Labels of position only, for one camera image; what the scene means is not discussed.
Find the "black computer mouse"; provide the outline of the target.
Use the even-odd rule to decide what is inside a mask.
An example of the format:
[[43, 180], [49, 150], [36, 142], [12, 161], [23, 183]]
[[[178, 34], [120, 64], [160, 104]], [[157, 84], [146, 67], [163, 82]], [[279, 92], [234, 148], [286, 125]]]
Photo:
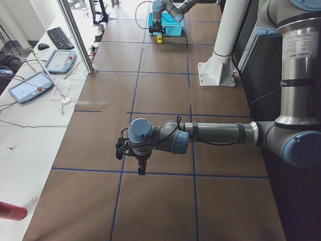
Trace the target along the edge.
[[42, 51], [42, 50], [45, 50], [45, 49], [48, 49], [50, 46], [46, 43], [40, 43], [37, 48], [38, 50]]

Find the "white mounting pillar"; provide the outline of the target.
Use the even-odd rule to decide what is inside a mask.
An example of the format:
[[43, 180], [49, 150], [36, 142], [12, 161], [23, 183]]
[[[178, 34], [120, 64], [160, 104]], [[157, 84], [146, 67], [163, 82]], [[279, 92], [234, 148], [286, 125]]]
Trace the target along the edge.
[[201, 86], [235, 86], [231, 55], [249, 2], [225, 2], [213, 54], [207, 62], [198, 63]]

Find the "light blue plastic bin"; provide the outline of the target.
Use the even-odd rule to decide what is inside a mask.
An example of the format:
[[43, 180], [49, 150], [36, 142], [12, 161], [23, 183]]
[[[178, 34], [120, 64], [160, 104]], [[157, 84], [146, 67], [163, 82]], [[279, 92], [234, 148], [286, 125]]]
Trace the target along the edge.
[[[152, 28], [152, 12], [148, 16], [148, 28]], [[183, 22], [177, 23], [169, 13], [162, 13], [162, 30], [165, 31], [165, 36], [181, 36], [183, 31]], [[162, 32], [149, 32], [151, 36], [157, 36]]]

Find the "blue tape strip near cross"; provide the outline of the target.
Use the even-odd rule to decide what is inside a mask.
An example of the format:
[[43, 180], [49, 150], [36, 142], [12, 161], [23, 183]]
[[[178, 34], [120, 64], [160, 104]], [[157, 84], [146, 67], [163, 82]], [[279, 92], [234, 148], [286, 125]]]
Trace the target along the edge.
[[[101, 172], [101, 173], [123, 173], [123, 174], [138, 174], [134, 171], [117, 171], [117, 170], [99, 170], [99, 169], [80, 169], [80, 168], [63, 168], [52, 167], [51, 170], [60, 171], [82, 171], [82, 172]], [[209, 174], [185, 174], [185, 173], [164, 173], [164, 172], [146, 172], [146, 175], [163, 175], [163, 176], [195, 176], [209, 178], [243, 178], [243, 179], [269, 179], [268, 176], [235, 176], [235, 175], [209, 175]]]

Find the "black computer keyboard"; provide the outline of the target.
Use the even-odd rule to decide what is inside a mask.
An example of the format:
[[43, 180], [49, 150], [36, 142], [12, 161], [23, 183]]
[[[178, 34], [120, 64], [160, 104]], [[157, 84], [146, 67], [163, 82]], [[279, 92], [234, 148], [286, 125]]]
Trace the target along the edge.
[[60, 27], [56, 27], [47, 31], [47, 34], [54, 45], [59, 50], [71, 50], [74, 49], [74, 45], [66, 36], [64, 31]]

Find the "aluminium frame post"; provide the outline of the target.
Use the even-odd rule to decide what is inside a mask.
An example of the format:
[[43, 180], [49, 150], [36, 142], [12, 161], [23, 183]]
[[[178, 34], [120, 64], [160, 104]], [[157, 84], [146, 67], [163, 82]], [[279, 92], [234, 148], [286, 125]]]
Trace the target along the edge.
[[72, 15], [72, 12], [68, 6], [67, 1], [65, 0], [57, 0], [58, 6], [62, 12], [63, 17], [65, 18], [66, 24], [69, 28], [69, 31], [71, 33], [71, 36], [75, 42], [75, 46], [80, 54], [80, 57], [86, 67], [86, 70], [88, 74], [91, 74], [94, 70], [92, 63], [88, 57], [87, 49], [85, 48], [85, 45], [83, 43], [82, 37], [80, 35], [80, 32], [78, 30], [77, 24], [75, 22], [75, 19]]

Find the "white grabber stick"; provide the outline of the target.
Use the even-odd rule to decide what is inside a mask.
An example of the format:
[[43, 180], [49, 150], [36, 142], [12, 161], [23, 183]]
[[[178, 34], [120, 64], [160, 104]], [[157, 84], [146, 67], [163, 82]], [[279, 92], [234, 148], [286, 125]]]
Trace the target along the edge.
[[61, 113], [62, 115], [64, 115], [64, 106], [66, 104], [68, 104], [69, 102], [72, 102], [72, 100], [67, 97], [61, 90], [61, 88], [59, 87], [59, 85], [55, 82], [55, 80], [52, 78], [51, 74], [49, 73], [49, 71], [47, 70], [47, 68], [45, 67], [45, 65], [42, 63], [41, 59], [38, 57], [38, 55], [36, 54], [36, 52], [34, 51], [33, 48], [30, 48], [30, 52], [33, 54], [33, 56], [35, 57], [35, 59], [38, 61], [38, 63], [40, 64], [41, 68], [43, 69], [43, 71], [47, 74], [47, 76], [49, 77], [49, 79], [52, 81], [54, 87], [56, 88], [56, 90], [59, 92], [60, 96], [61, 96], [61, 104], [60, 104], [60, 109], [61, 109]]

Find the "near teach pendant tablet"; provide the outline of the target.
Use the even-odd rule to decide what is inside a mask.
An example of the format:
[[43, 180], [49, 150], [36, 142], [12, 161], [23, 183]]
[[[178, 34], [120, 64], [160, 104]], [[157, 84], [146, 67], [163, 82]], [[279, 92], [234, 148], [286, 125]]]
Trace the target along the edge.
[[54, 84], [48, 75], [39, 71], [23, 82], [9, 88], [8, 92], [17, 103], [25, 104], [43, 95], [53, 86]]

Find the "red cylinder bottle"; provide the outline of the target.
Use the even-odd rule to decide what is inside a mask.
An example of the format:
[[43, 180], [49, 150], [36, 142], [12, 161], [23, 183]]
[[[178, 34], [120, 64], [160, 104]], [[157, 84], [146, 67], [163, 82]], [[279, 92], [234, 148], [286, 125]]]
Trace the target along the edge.
[[27, 216], [27, 209], [1, 201], [0, 217], [3, 219], [20, 221]]

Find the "far teach pendant tablet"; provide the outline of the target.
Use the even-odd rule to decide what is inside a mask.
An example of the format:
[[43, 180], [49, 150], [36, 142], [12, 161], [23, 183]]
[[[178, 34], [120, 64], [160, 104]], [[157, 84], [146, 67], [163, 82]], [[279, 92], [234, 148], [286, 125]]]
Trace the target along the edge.
[[54, 50], [45, 64], [51, 74], [65, 74], [76, 61], [74, 50]]

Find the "teach pendant tablet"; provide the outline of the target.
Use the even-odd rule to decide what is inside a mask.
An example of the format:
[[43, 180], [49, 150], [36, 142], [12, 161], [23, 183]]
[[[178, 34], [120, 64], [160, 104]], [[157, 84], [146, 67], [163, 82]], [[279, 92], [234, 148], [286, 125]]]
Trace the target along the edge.
[[43, 95], [53, 86], [54, 84], [48, 75], [39, 71], [23, 82], [9, 88], [8, 92], [17, 103], [25, 104]]
[[76, 61], [74, 50], [54, 50], [45, 64], [51, 74], [65, 74]]

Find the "yellow beetle toy car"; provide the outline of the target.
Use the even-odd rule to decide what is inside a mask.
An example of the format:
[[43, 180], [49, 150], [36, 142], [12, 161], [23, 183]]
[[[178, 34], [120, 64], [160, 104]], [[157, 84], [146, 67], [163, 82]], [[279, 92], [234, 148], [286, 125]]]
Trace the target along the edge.
[[156, 37], [156, 42], [157, 42], [158, 44], [162, 44], [162, 43], [163, 43], [163, 36], [162, 36], [162, 35], [157, 35], [157, 37]]

